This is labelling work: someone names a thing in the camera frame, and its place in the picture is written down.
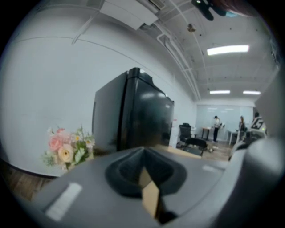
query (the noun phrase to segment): desk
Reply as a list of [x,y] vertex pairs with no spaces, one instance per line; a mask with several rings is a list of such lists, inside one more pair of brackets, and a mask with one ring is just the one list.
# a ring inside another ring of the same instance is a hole
[[209,132],[210,132],[210,127],[202,127],[203,128],[203,131],[202,131],[202,139],[203,139],[203,135],[204,135],[204,130],[207,130],[207,137],[206,137],[206,141],[208,141],[208,138],[209,138]]
[[233,134],[237,134],[237,138],[236,138],[236,140],[238,140],[238,131],[233,131],[233,130],[228,130],[228,132],[231,134],[231,137],[230,137],[230,142],[229,142],[229,145],[232,143],[232,135]]

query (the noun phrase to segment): fluorescent light panel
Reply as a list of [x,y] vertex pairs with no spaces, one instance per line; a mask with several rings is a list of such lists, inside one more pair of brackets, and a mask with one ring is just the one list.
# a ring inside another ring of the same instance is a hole
[[230,90],[214,90],[210,91],[210,94],[230,94]]
[[244,94],[252,94],[252,95],[259,95],[259,94],[261,94],[261,92],[260,91],[244,91]]
[[223,46],[217,48],[209,48],[207,49],[208,55],[217,55],[224,53],[236,53],[236,52],[248,52],[248,45],[231,45],[231,46]]

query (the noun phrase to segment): white ceiling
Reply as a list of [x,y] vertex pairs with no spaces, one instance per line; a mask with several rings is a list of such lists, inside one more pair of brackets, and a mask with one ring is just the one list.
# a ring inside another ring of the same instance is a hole
[[[199,87],[202,98],[212,98],[208,90],[231,90],[227,97],[245,97],[244,90],[266,88],[276,72],[271,56],[270,34],[259,18],[221,17],[213,10],[213,21],[208,21],[196,9],[190,0],[173,0],[189,23],[196,26],[195,35],[202,50],[199,51],[194,36],[187,31],[183,17],[167,0],[159,13],[160,20],[178,38],[184,49]],[[248,53],[231,53],[208,56],[207,49],[224,45],[249,45]]]

